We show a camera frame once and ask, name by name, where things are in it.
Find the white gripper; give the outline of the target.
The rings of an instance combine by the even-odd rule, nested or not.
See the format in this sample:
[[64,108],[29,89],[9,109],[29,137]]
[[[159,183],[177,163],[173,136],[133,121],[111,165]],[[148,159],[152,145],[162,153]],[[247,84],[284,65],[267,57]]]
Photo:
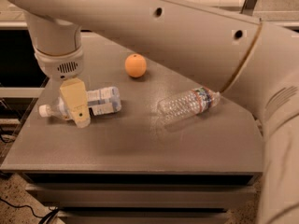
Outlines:
[[60,96],[77,127],[87,127],[91,123],[91,117],[86,87],[85,83],[76,77],[84,68],[83,48],[79,47],[74,52],[59,56],[51,56],[35,49],[35,57],[47,77],[64,80],[60,86]]

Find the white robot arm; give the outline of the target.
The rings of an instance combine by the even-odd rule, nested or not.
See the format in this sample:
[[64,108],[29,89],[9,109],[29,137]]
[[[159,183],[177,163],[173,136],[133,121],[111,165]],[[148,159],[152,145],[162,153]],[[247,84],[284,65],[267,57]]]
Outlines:
[[298,224],[297,33],[182,0],[8,0],[142,53],[250,111],[265,137],[258,224]]

